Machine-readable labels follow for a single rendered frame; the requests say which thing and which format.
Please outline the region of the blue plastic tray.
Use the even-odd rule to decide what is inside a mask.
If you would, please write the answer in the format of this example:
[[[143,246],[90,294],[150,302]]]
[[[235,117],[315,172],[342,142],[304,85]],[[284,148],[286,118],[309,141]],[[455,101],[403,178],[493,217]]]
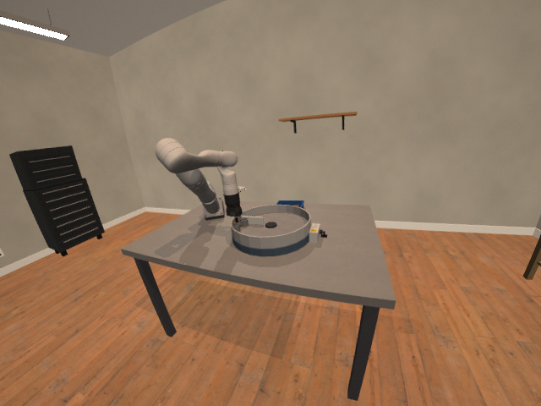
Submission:
[[[290,205],[295,206],[299,205],[300,208],[304,208],[304,200],[279,200],[276,204],[277,205]]]

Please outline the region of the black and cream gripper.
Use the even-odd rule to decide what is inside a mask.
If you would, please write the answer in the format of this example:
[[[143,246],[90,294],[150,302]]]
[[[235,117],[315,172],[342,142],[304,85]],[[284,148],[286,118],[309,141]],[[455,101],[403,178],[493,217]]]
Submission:
[[[238,191],[245,191],[245,187],[238,186],[238,184],[223,185],[223,193],[225,203],[227,206],[227,216],[234,217],[235,222],[242,224],[242,208],[240,206],[240,198]]]

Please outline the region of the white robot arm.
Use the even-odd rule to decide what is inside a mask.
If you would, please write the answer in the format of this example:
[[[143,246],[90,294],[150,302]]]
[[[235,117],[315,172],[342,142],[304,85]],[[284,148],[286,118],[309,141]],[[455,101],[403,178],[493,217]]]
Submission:
[[[196,156],[190,154],[177,140],[165,138],[156,145],[156,157],[169,172],[175,173],[181,182],[199,197],[210,214],[219,211],[216,192],[199,168],[217,167],[223,185],[237,183],[235,172],[229,171],[227,167],[220,167],[236,165],[238,157],[232,151],[206,150]]]

